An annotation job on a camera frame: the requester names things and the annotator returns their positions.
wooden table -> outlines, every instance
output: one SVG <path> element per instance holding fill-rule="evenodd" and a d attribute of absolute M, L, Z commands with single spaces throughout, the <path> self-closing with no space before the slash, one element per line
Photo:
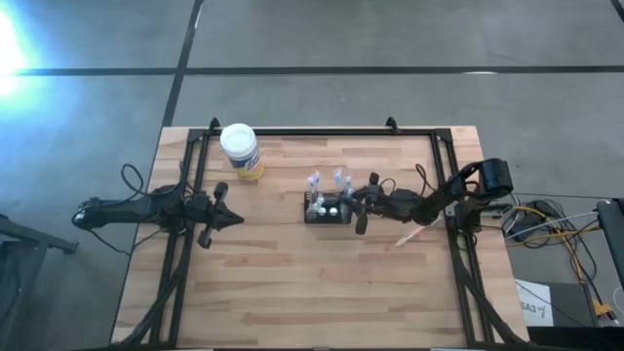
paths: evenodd
<path fill-rule="evenodd" d="M 451 129 L 460 168 L 483 159 L 475 127 Z M 163 130 L 151 189 L 177 182 L 187 132 Z M 356 187 L 377 172 L 394 178 L 399 187 L 420 189 L 414 169 L 420 163 L 436 186 L 427 137 L 259 136 L 258 143 L 264 175 L 242 181 L 218 138 L 211 138 L 204 189 L 212 193 L 218 181 L 226 181 L 225 203 L 245 223 L 215 232 L 209 250 L 193 245 L 178 347 L 464 346 L 442 223 L 398 249 L 393 244 L 414 223 L 371 217 L 364 236 L 355 234 L 353 224 L 303 224 L 302 193 L 315 170 L 322 175 L 322 190 L 334 188 L 332 175 L 339 167 L 351 170 Z M 155 229 L 141 225 L 136 239 Z M 500 232 L 486 229 L 478 236 L 487 297 L 527 339 Z M 166 242 L 165 235 L 157 236 L 134 252 L 113 341 L 125 337 L 153 302 Z M 478 314 L 472 315 L 478 327 Z M 166 313 L 163 331 L 168 321 Z"/>

white cable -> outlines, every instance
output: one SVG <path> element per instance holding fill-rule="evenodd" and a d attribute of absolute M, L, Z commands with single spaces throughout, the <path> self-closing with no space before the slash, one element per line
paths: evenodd
<path fill-rule="evenodd" d="M 565 218 L 560 218 L 560 219 L 557 219 L 557 220 L 551 220 L 551 221 L 548 221 L 546 223 L 542 223 L 542 224 L 539 224 L 539 225 L 535 225 L 535 226 L 533 226 L 531 228 L 528 228 L 528 229 L 525 229 L 525 230 L 521 230 L 520 232 L 518 232 L 518 233 L 516 233 L 514 235 L 510 235 L 510 236 L 506 237 L 505 239 L 515 238 L 515 237 L 517 237 L 519 235 L 527 233 L 528 231 L 531 231 L 531 230 L 534 230 L 534 229 L 537 229 L 537 228 L 541 228 L 541 227 L 546 226 L 546 225 L 551 225 L 553 223 L 557 223 L 557 222 L 560 222 L 560 221 L 573 219 L 573 218 L 579 218 L 579 217 L 586 216 L 586 215 L 597 215 L 597 214 L 598 213 L 590 212 L 590 213 L 586 213 L 586 214 L 575 214 L 575 215 L 571 215 L 571 216 L 568 216 L 568 217 L 565 217 Z"/>
<path fill-rule="evenodd" d="M 620 306 L 617 304 L 617 300 L 615 299 L 615 295 L 617 294 L 618 290 L 622 290 L 622 287 L 615 288 L 615 290 L 613 291 L 613 304 L 615 305 L 615 308 L 617 308 L 617 310 L 624 315 L 624 311 L 622 311 L 622 308 L 620 308 Z"/>
<path fill-rule="evenodd" d="M 516 196 L 514 193 L 510 193 L 509 195 L 511 195 L 511 197 L 514 198 L 514 203 L 516 203 L 516 206 L 519 206 L 520 200 L 518 200 L 518 196 Z M 509 233 L 511 228 L 513 228 L 514 225 L 516 225 L 516 222 L 518 221 L 519 216 L 520 216 L 520 212 L 516 211 L 516 216 L 514 217 L 514 220 L 512 220 L 511 225 L 507 227 L 507 229 L 505 229 L 505 235 L 507 235 L 507 233 Z"/>

concrete floor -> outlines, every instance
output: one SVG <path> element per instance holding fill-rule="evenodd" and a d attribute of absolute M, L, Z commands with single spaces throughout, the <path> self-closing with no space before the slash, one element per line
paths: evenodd
<path fill-rule="evenodd" d="M 26 67 L 175 67 L 192 3 L 12 0 L 0 11 Z M 189 66 L 624 64 L 623 34 L 608 1 L 215 0 Z M 0 213 L 81 243 L 48 255 L 23 350 L 107 342 L 128 262 L 69 218 L 90 196 L 128 193 L 123 163 L 149 175 L 172 81 L 23 77 L 0 97 Z M 579 196 L 624 197 L 621 92 L 624 74 L 187 77 L 174 125 L 476 125 L 518 192 L 565 194 L 576 214 L 597 201 Z M 135 229 L 99 232 L 128 250 Z M 618 283 L 601 233 L 587 241 L 610 302 Z M 564 248 L 509 252 L 520 279 L 575 282 Z"/>

